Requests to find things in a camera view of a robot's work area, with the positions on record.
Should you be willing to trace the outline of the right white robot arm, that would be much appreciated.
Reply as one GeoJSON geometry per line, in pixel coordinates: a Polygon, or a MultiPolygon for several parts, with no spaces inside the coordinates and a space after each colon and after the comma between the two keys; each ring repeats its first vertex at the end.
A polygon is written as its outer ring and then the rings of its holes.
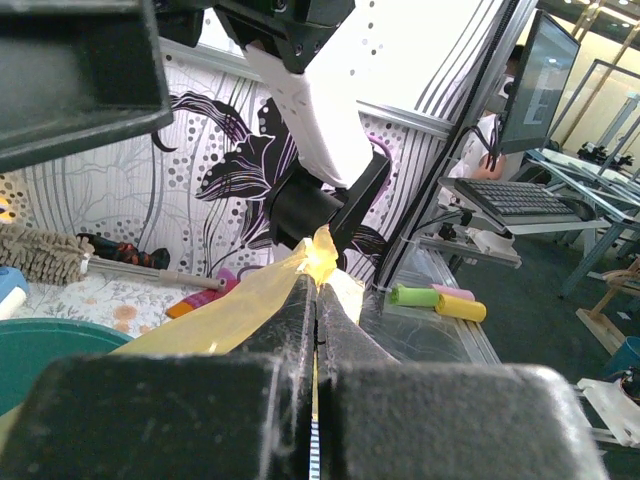
{"type": "Polygon", "coordinates": [[[351,1],[5,1],[2,170],[170,125],[159,42],[196,46],[207,10],[268,88],[297,149],[267,190],[271,239],[294,247],[326,227],[344,250],[390,170],[338,65],[351,1]]]}

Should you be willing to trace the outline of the yellow plastic trash bag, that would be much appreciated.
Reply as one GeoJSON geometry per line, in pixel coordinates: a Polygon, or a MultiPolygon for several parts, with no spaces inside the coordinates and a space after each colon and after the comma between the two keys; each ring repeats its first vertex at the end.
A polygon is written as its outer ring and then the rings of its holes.
{"type": "Polygon", "coordinates": [[[308,415],[315,301],[334,289],[360,316],[364,286],[336,265],[326,228],[223,298],[152,329],[109,358],[50,363],[1,440],[52,449],[202,450],[256,442],[282,417],[308,415]]]}

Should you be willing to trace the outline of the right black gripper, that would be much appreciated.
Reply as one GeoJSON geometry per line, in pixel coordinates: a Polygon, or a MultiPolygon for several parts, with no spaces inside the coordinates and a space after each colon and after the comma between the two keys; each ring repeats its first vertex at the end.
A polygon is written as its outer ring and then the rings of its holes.
{"type": "Polygon", "coordinates": [[[172,121],[152,2],[2,2],[2,172],[172,121]]]}

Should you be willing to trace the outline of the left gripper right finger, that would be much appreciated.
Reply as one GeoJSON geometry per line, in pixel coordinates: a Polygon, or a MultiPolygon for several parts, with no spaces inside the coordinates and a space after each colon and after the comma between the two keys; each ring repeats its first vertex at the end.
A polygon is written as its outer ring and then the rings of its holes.
{"type": "Polygon", "coordinates": [[[604,479],[570,384],[538,365],[405,362],[316,301],[324,479],[604,479]]]}

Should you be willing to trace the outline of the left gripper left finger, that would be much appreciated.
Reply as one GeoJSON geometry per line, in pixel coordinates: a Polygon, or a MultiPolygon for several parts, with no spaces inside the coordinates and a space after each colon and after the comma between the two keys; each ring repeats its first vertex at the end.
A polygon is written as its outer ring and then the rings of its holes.
{"type": "Polygon", "coordinates": [[[224,355],[71,356],[37,378],[5,479],[305,479],[314,282],[224,355]]]}

